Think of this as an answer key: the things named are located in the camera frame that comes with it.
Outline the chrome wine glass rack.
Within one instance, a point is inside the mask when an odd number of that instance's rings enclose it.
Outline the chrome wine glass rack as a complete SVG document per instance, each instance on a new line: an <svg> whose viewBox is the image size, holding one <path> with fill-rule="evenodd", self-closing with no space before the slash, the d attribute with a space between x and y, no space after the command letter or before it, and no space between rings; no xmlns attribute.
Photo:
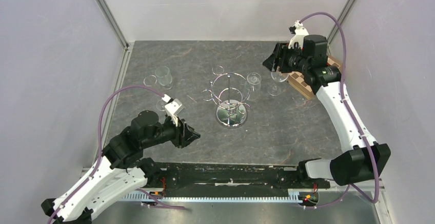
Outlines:
<svg viewBox="0 0 435 224"><path fill-rule="evenodd" d="M213 79L209 81L208 88L201 91L202 99L216 105L215 119L221 126L227 129L241 127L250 111L246 78L236 72L227 72L220 65L214 65L211 71Z"/></svg>

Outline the clear wine glass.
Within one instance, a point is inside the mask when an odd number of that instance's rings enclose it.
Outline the clear wine glass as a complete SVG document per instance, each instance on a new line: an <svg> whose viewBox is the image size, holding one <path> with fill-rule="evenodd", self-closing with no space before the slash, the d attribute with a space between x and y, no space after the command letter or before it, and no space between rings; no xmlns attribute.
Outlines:
<svg viewBox="0 0 435 224"><path fill-rule="evenodd" d="M259 73L252 72L246 76L245 90L250 101L257 100L261 94L262 77Z"/></svg>
<svg viewBox="0 0 435 224"><path fill-rule="evenodd" d="M155 75L148 75L144 78L143 80L143 84L146 87L149 87L159 93L164 93L161 89L160 89L160 84L157 81L157 77ZM167 105L167 103L170 101L170 97L169 95L165 94L165 97L161 97L158 96L158 101L156 103L156 108L159 111L165 111L165 106Z"/></svg>
<svg viewBox="0 0 435 224"><path fill-rule="evenodd" d="M160 66L155 70L155 76L158 83L165 90L172 88L172 75L170 69L167 66Z"/></svg>
<svg viewBox="0 0 435 224"><path fill-rule="evenodd" d="M272 83L267 87L267 92L271 96L278 96L282 93L280 84L288 79L289 74L276 71L271 72L270 75L272 78Z"/></svg>

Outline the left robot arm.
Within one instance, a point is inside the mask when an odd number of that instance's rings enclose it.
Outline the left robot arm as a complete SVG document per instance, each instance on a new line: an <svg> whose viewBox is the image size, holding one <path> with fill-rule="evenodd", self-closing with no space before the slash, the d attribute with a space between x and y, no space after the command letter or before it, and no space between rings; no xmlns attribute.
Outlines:
<svg viewBox="0 0 435 224"><path fill-rule="evenodd" d="M153 111L143 111L102 150L100 162L65 194L44 200L41 207L49 223L92 223L103 211L126 194L162 181L162 171L151 158L144 158L147 148L172 142L184 148L201 136L194 128L167 116L164 123Z"/></svg>

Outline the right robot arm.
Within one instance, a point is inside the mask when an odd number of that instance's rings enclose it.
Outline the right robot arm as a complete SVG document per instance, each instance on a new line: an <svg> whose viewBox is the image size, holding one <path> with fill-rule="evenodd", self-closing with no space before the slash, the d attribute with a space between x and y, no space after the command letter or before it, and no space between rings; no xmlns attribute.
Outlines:
<svg viewBox="0 0 435 224"><path fill-rule="evenodd" d="M341 81L341 71L328 63L324 36L295 36L289 43L278 42L262 65L271 72L302 74L339 136L341 155L299 163L296 180L300 186L309 187L318 178L334 180L340 186L379 179L391 150L388 144L379 144L363 125Z"/></svg>

